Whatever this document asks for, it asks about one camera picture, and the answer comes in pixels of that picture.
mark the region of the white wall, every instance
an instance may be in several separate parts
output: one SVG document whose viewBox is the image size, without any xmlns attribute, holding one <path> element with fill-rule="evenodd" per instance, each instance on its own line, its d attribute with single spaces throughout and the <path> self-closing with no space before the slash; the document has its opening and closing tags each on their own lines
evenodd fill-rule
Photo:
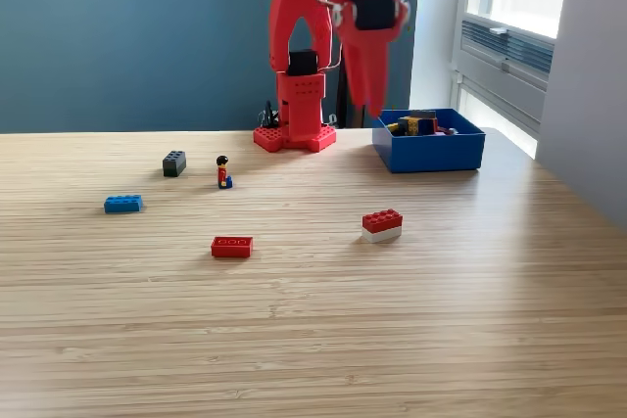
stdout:
<svg viewBox="0 0 627 418">
<path fill-rule="evenodd" d="M 627 227 L 625 0 L 564 0 L 538 161 Z"/>
<path fill-rule="evenodd" d="M 418 0 L 410 108 L 450 105 L 457 14 L 458 0 Z"/>
</svg>

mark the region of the robotic arm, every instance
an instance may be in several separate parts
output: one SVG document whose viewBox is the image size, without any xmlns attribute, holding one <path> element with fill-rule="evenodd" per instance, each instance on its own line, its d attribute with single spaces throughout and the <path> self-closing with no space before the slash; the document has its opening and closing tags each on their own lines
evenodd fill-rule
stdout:
<svg viewBox="0 0 627 418">
<path fill-rule="evenodd" d="M 276 72 L 279 128 L 256 129 L 255 142 L 269 152 L 319 152 L 335 142 L 335 130 L 320 119 L 332 26 L 344 48 L 353 101 L 378 116 L 385 103 L 388 43 L 398 38 L 409 17 L 409 4 L 402 0 L 272 0 L 270 66 Z M 299 18 L 310 29 L 312 49 L 290 52 L 289 38 Z"/>
</svg>

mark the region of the blue wall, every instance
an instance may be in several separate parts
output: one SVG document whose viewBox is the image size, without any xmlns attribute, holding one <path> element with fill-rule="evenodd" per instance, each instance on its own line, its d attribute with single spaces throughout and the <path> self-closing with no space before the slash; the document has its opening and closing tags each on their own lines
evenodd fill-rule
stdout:
<svg viewBox="0 0 627 418">
<path fill-rule="evenodd" d="M 0 132 L 251 129 L 275 101 L 269 2 L 0 0 Z M 301 25 L 292 44 L 309 45 Z M 411 29 L 392 47 L 397 108 L 412 51 Z"/>
</svg>

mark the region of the blue lego brick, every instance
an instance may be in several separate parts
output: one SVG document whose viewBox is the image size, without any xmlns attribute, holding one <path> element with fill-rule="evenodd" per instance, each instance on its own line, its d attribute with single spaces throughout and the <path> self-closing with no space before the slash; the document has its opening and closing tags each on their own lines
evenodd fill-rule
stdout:
<svg viewBox="0 0 627 418">
<path fill-rule="evenodd" d="M 438 124 L 455 128 L 453 136 L 393 136 L 386 127 L 408 110 L 384 110 L 373 122 L 372 144 L 392 173 L 474 170 L 481 167 L 486 135 L 453 109 L 435 110 Z"/>
<path fill-rule="evenodd" d="M 220 190 L 228 190 L 229 188 L 233 187 L 233 180 L 229 175 L 226 177 L 226 186 L 221 186 L 219 183 L 217 184 L 217 186 Z"/>
<path fill-rule="evenodd" d="M 110 196 L 105 201 L 105 212 L 110 214 L 112 212 L 140 212 L 141 211 L 141 196 Z"/>
</svg>

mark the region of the white lego brick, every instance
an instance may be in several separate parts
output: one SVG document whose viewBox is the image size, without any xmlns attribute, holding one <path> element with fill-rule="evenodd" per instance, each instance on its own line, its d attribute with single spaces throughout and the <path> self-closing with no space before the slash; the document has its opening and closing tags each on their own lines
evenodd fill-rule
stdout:
<svg viewBox="0 0 627 418">
<path fill-rule="evenodd" d="M 378 244 L 379 242 L 383 242 L 384 240 L 393 239 L 394 237 L 400 236 L 402 231 L 403 226 L 401 225 L 398 227 L 394 227 L 393 229 L 377 232 L 375 234 L 367 231 L 364 227 L 362 227 L 362 237 L 364 237 L 371 244 Z"/>
</svg>

